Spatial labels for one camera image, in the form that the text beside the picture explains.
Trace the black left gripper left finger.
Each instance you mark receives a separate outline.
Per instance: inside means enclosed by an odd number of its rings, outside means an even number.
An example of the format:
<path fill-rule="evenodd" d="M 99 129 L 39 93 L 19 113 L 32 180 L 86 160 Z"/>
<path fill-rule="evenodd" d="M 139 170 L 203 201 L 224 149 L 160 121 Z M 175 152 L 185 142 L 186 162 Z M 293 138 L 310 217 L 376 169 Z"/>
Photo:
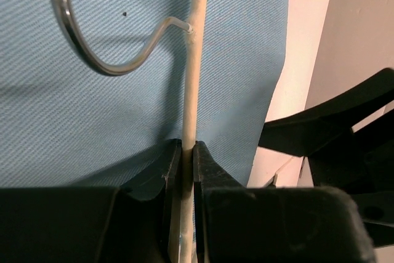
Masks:
<path fill-rule="evenodd" d="M 182 149 L 117 187 L 1 190 L 2 262 L 177 262 Z"/>

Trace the light blue trousers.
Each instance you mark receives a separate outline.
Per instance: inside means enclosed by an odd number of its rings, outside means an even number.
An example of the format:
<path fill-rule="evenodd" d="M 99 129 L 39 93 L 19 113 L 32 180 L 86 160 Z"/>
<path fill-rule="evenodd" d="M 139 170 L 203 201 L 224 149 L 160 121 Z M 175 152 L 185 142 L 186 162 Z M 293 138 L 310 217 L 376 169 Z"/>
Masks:
<path fill-rule="evenodd" d="M 132 59 L 155 25 L 190 0 L 72 0 L 92 50 Z M 207 0 L 197 138 L 247 184 L 286 51 L 288 0 Z M 50 0 L 1 0 L 1 185 L 120 185 L 182 134 L 186 48 L 172 26 L 121 77 L 92 71 Z"/>

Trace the white plastic hanger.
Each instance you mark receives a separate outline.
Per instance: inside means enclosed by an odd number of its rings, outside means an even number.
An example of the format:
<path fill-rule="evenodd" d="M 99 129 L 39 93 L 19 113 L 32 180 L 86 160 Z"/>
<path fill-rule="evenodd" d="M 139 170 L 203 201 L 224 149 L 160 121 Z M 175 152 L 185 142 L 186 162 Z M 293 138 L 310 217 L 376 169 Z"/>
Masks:
<path fill-rule="evenodd" d="M 138 54 L 132 60 L 119 65 L 103 62 L 91 50 L 74 17 L 71 0 L 51 0 L 51 2 L 59 27 L 71 48 L 89 68 L 105 76 L 122 76 L 138 69 L 152 53 L 168 27 L 176 26 L 185 32 L 187 62 L 182 120 L 180 228 L 177 241 L 171 243 L 169 248 L 179 248 L 179 262 L 191 262 L 194 255 L 193 165 L 191 158 L 192 149 L 196 142 L 199 78 L 207 0 L 191 0 L 191 12 L 186 21 L 176 17 L 166 17 L 159 22 Z"/>

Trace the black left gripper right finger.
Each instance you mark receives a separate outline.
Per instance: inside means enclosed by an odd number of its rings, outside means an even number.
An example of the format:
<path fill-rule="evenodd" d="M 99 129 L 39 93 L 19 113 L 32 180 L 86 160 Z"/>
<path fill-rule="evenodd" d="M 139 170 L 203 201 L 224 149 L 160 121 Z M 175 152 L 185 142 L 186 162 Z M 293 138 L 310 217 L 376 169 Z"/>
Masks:
<path fill-rule="evenodd" d="M 246 188 L 193 148 L 199 262 L 374 262 L 356 203 L 333 187 Z"/>

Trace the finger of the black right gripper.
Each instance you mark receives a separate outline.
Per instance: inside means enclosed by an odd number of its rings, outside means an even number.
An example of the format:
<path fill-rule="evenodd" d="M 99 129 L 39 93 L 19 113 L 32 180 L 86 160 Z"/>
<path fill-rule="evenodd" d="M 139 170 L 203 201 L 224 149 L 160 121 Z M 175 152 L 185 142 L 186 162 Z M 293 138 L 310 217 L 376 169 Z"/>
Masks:
<path fill-rule="evenodd" d="M 293 156 L 310 156 L 391 101 L 393 69 L 384 68 L 324 103 L 266 122 L 258 146 Z"/>

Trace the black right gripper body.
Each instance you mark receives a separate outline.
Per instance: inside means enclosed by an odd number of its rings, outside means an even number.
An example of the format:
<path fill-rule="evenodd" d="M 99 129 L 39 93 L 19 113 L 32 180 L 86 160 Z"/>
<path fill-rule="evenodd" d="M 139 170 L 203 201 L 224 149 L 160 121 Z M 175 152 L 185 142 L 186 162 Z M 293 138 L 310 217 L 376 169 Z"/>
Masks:
<path fill-rule="evenodd" d="M 349 194 L 374 246 L 393 245 L 393 131 L 308 131 L 306 143 L 313 184 Z"/>

